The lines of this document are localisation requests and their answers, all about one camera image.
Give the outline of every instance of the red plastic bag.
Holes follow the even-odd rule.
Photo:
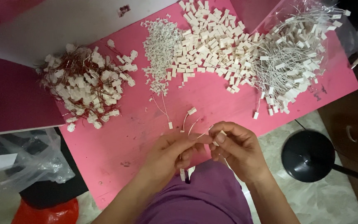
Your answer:
[[[53,208],[41,210],[34,209],[21,200],[12,224],[75,224],[77,219],[76,198]]]

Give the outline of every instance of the pink tabletop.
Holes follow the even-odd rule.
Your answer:
[[[210,7],[227,8],[231,14],[236,15],[229,0],[210,1]],[[257,13],[255,8],[250,8],[249,12]],[[142,21],[166,18],[167,13],[172,16],[169,21],[177,22],[179,28],[189,28],[179,4],[171,5]],[[147,29],[141,27],[139,21],[91,46],[97,45],[100,52],[111,54],[105,44],[108,39],[112,39],[122,54],[129,55],[133,49],[139,53],[133,62],[139,70],[130,74],[136,85],[125,86],[124,96],[119,100],[121,116],[111,117],[99,130],[86,120],[83,124],[81,120],[77,122],[75,131],[71,133],[67,131],[66,125],[61,127],[71,154],[99,208],[105,208],[137,173],[145,154],[160,135],[180,131],[186,112],[192,107],[196,107],[197,112],[187,118],[187,131],[201,117],[192,131],[204,133],[214,123],[226,120],[243,125],[259,136],[358,89],[358,82],[348,67],[340,43],[335,33],[331,32],[328,33],[329,52],[332,52],[329,67],[324,76],[319,78],[319,84],[300,94],[296,102],[289,105],[290,114],[269,116],[267,104],[262,101],[259,118],[254,120],[252,115],[259,98],[255,88],[244,85],[238,93],[231,94],[226,90],[226,80],[215,73],[206,72],[196,73],[195,78],[189,78],[185,86],[178,89],[182,82],[182,75],[178,74],[169,82],[169,91],[164,97],[174,126],[170,130],[166,115],[159,111],[153,101],[149,102],[152,93],[149,85],[145,84],[148,78],[141,69],[150,65],[144,57],[142,44],[147,36]],[[161,96],[155,96],[155,99],[163,107]],[[192,166],[209,158],[209,153],[197,155]]]

